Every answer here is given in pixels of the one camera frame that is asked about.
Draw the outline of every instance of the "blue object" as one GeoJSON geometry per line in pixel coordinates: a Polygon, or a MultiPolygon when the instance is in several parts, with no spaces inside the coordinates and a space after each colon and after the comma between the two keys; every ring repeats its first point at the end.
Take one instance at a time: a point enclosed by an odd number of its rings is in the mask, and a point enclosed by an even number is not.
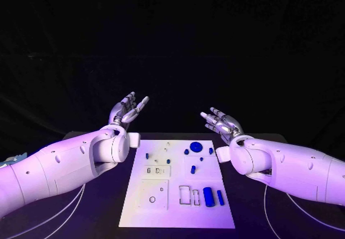
{"type": "Polygon", "coordinates": [[[196,153],[200,153],[203,151],[203,144],[200,142],[194,142],[191,144],[191,150],[196,152],[196,153]]]}
{"type": "Polygon", "coordinates": [[[224,200],[223,200],[223,196],[222,196],[222,190],[217,191],[217,194],[219,194],[220,204],[224,206],[224,200]]]}
{"type": "Polygon", "coordinates": [[[196,166],[193,166],[191,173],[196,174],[196,166]]]}
{"type": "Polygon", "coordinates": [[[214,194],[213,194],[213,189],[210,187],[204,188],[204,197],[206,197],[206,204],[207,207],[214,207],[216,202],[214,202],[214,194]]]}

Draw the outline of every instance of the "cable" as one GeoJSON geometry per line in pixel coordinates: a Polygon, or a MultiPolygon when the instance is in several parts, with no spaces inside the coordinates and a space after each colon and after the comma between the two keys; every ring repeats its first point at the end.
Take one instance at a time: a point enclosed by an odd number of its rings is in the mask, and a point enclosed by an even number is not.
{"type": "Polygon", "coordinates": [[[41,224],[38,224],[35,227],[30,228],[28,230],[25,230],[24,232],[18,233],[17,235],[11,236],[9,238],[6,239],[12,239],[12,238],[17,238],[18,236],[24,235],[25,233],[28,233],[31,230],[37,229],[40,226],[43,226],[44,224],[47,224],[67,209],[69,207],[71,206],[71,204],[74,203],[76,199],[79,198],[80,194],[84,192],[84,189],[86,189],[86,185],[83,185],[82,187],[82,190],[74,198],[74,200],[71,201],[71,203],[66,206],[66,208],[47,220],[44,221],[41,224]]]}
{"type": "Polygon", "coordinates": [[[334,227],[334,226],[328,225],[325,222],[323,222],[320,219],[317,219],[317,218],[305,211],[305,209],[301,207],[301,205],[295,202],[295,200],[292,199],[291,195],[289,195],[289,194],[287,194],[287,195],[288,195],[288,197],[291,198],[291,200],[294,201],[294,203],[295,203],[295,205],[298,206],[298,208],[301,209],[301,211],[302,211],[317,222],[320,222],[320,223],[321,223],[323,225],[325,225],[327,227],[334,228],[336,230],[340,230],[340,231],[345,232],[345,229],[338,228],[338,227],[334,227]]]}
{"type": "MultiPolygon", "coordinates": [[[[79,203],[77,203],[77,205],[76,205],[74,211],[77,210],[79,205],[80,205],[80,202],[82,202],[82,198],[83,198],[83,194],[84,194],[84,189],[86,189],[86,185],[84,185],[84,187],[83,187],[82,197],[80,197],[79,203]]],[[[73,215],[74,215],[74,211],[73,211],[73,213],[70,214],[70,217],[67,218],[66,222],[61,224],[61,226],[58,227],[58,229],[50,234],[50,236],[45,237],[45,239],[48,239],[48,238],[58,232],[58,230],[63,228],[63,226],[66,225],[69,219],[70,219],[70,218],[73,217],[73,215]]]]}
{"type": "Polygon", "coordinates": [[[271,225],[272,231],[276,234],[278,238],[281,239],[281,237],[279,237],[279,235],[278,235],[278,233],[276,233],[276,231],[275,231],[275,229],[272,227],[271,220],[269,220],[269,217],[268,217],[268,212],[266,212],[266,192],[268,192],[268,185],[266,185],[266,188],[265,188],[265,215],[266,215],[266,219],[268,219],[268,223],[271,225]]]}

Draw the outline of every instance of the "black table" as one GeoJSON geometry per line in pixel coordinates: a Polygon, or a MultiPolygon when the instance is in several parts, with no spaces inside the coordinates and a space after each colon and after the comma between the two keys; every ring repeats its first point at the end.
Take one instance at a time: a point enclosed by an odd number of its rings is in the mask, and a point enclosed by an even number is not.
{"type": "MultiPolygon", "coordinates": [[[[84,134],[71,132],[67,138],[84,134]]],[[[256,138],[287,142],[279,134],[250,134],[256,138]]],[[[142,139],[213,140],[214,147],[226,146],[216,133],[142,133],[142,139]]],[[[227,197],[236,222],[233,229],[172,229],[121,228],[119,222],[132,175],[136,150],[115,169],[87,183],[80,207],[53,239],[154,239],[154,238],[276,238],[265,215],[265,184],[240,175],[232,163],[223,163],[222,173],[227,197]]],[[[11,213],[0,221],[0,239],[22,232],[51,216],[71,202],[80,189],[40,200],[11,213]]],[[[307,211],[327,223],[345,228],[344,208],[337,205],[311,202],[295,198],[307,211]]],[[[44,226],[18,237],[45,238],[66,221],[74,205],[44,226]]],[[[340,232],[315,222],[298,209],[288,195],[274,188],[268,189],[268,215],[272,226],[282,239],[291,238],[345,238],[340,232]]]]}

